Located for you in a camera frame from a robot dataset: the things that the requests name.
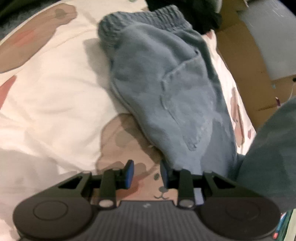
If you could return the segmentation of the grey wrapped box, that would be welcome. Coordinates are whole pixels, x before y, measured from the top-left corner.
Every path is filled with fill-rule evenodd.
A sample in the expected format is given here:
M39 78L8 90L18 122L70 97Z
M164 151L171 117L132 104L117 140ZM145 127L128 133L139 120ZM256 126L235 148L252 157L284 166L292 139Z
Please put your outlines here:
M248 1L240 19L262 54L272 80L295 75L295 15L281 1Z

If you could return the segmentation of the brown cardboard sheet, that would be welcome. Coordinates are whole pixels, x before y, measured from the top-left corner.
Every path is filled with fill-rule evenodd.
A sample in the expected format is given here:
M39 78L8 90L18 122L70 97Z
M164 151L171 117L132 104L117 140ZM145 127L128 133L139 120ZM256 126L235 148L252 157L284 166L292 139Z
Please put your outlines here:
M223 1L222 25L216 37L251 123L258 129L279 104L295 96L295 75L271 80L253 36L239 18L238 12L247 8L246 1Z

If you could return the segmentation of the light blue denim pants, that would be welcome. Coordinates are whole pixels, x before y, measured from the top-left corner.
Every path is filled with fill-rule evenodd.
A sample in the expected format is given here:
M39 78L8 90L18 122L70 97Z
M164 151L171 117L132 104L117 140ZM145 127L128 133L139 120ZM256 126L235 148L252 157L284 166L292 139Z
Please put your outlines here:
M232 121L202 36L176 6L115 12L98 25L115 95L174 169L215 172L295 208L295 99L237 154Z

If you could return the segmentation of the dark grey blanket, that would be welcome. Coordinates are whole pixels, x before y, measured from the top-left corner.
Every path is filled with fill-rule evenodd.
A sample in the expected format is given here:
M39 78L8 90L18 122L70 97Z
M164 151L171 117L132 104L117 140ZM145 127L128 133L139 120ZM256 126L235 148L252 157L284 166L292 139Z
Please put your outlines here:
M218 30L222 24L221 0L147 0L146 3L150 11L170 5L178 7L193 29L201 35Z

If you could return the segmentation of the teal patterned cloth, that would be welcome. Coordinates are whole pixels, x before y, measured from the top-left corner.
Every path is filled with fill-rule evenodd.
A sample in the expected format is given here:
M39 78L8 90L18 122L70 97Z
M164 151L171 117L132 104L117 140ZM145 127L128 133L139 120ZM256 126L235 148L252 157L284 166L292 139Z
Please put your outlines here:
M293 210L281 214L278 226L273 234L274 240L283 241L287 234L288 225L292 217Z

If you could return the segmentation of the cream bear print duvet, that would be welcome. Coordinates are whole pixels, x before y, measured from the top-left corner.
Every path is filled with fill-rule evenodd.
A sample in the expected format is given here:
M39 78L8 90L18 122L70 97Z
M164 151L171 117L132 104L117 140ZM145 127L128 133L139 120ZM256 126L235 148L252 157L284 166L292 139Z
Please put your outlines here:
M1 240L17 240L12 212L83 170L135 162L119 200L176 200L159 174L160 153L114 97L97 22L144 1L62 1L1 41Z

